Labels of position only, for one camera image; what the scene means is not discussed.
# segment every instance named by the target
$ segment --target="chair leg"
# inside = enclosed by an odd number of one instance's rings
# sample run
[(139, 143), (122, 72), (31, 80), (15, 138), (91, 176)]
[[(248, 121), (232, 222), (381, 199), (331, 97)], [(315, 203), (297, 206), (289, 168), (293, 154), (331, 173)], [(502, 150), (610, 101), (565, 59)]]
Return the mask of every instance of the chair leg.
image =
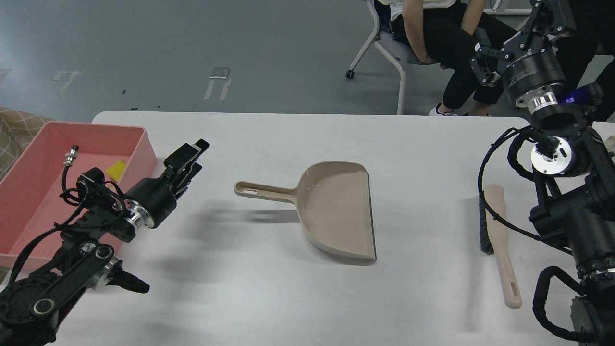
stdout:
[(370, 47), (370, 45), (374, 43), (378, 35), (378, 31), (380, 30), (378, 25), (378, 15), (376, 14), (376, 10), (374, 9), (373, 1), (366, 1), (365, 3), (367, 4), (367, 9), (370, 11), (371, 16), (373, 17), (374, 29), (371, 31), (371, 34), (367, 38), (367, 41), (365, 41), (365, 44), (363, 45), (363, 47), (361, 47), (361, 50), (352, 61), (352, 64), (350, 64), (350, 69), (348, 69), (348, 71), (346, 72), (346, 78), (348, 79), (352, 79), (354, 77), (354, 68), (357, 66), (357, 64), (359, 63), (367, 49)]
[(380, 42), (374, 42), (374, 46), (384, 55), (388, 61), (393, 64), (399, 71), (399, 99), (397, 101), (397, 115), (402, 115), (403, 112), (403, 96), (406, 91), (406, 72), (403, 70), (402, 65), (393, 58), (393, 56), (380, 44)]
[(359, 51), (357, 56), (352, 61), (352, 64), (350, 64), (350, 68), (348, 69), (348, 71), (353, 71), (354, 72), (354, 68), (357, 66), (357, 64), (359, 64), (359, 61), (361, 61), (361, 58), (363, 57), (363, 55), (365, 55), (365, 52), (367, 51), (367, 49), (370, 47), (371, 44), (374, 43), (374, 39), (375, 39), (377, 34), (378, 34), (377, 32), (372, 33), (370, 35), (370, 37), (367, 38), (367, 41), (365, 41), (365, 44), (363, 45), (363, 47), (361, 47), (361, 50)]

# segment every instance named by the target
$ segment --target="black pants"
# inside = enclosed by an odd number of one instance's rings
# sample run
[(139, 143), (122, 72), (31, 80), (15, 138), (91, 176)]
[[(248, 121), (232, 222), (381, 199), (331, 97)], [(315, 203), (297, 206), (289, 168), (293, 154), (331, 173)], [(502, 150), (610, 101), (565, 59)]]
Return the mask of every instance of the black pants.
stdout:
[[(564, 93), (579, 87), (579, 82), (592, 61), (598, 43), (615, 57), (615, 1), (613, 0), (570, 0), (570, 8), (577, 26), (577, 32), (557, 41), (557, 60), (566, 76)], [(596, 82), (605, 92), (602, 104), (594, 118), (606, 121), (615, 112), (615, 60), (600, 73)]]
[[(498, 82), (495, 87), (481, 86), (470, 67), (470, 59), (476, 55), (474, 47), (478, 40), (461, 29), (466, 8), (466, 4), (457, 1), (446, 9), (423, 10), (423, 36), (427, 54), (454, 70), (442, 96), (444, 105), (453, 109), (461, 108), (472, 93), (475, 101), (494, 105), (504, 91), (502, 82)], [(485, 29), (494, 48), (501, 48), (516, 33), (513, 28), (484, 13), (478, 27)], [(401, 15), (391, 23), (391, 30), (410, 44)]]

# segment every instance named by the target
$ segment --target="yellow object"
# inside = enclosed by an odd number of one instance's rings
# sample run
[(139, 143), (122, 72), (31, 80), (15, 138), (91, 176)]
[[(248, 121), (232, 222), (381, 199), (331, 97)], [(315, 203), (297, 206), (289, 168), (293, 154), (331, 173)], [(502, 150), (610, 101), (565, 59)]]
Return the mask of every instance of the yellow object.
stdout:
[(124, 169), (126, 169), (126, 160), (121, 159), (118, 162), (112, 164), (111, 167), (107, 168), (105, 170), (105, 173), (107, 173), (111, 177), (111, 179), (118, 182), (119, 179), (122, 177), (122, 173), (124, 173)]

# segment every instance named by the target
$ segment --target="hand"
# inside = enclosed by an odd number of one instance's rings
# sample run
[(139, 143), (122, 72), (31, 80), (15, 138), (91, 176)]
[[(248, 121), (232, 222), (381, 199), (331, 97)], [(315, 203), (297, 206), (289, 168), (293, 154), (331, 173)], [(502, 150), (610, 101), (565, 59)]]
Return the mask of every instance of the hand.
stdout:
[(419, 58), (419, 60), (426, 65), (433, 65), (435, 63), (438, 63), (436, 59), (430, 57), (429, 54), (426, 54), (426, 53), (425, 55), (423, 55), (422, 58)]

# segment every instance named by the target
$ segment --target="white table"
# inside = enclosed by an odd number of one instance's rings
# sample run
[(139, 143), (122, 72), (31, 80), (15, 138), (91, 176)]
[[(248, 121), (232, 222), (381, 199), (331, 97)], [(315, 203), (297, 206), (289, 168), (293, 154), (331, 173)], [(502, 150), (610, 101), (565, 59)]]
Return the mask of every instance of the white table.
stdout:
[[(145, 127), (160, 159), (199, 138), (212, 146), (175, 212), (119, 251), (150, 292), (89, 291), (61, 325), (62, 345), (575, 345), (531, 312), (539, 272), (559, 265), (576, 277), (573, 258), (511, 232), (523, 297), (512, 310), (495, 258), (478, 245), (479, 165), (504, 130), (527, 125), (522, 119), (110, 111), (94, 122)], [(603, 138), (615, 133), (615, 124), (596, 128)], [(508, 166), (507, 147), (485, 183), (502, 185), (509, 220), (533, 230), (534, 187)], [(292, 205), (232, 189), (239, 180), (291, 188), (329, 160), (369, 172), (371, 265), (314, 247)], [(555, 324), (572, 329), (573, 297), (552, 285)]]

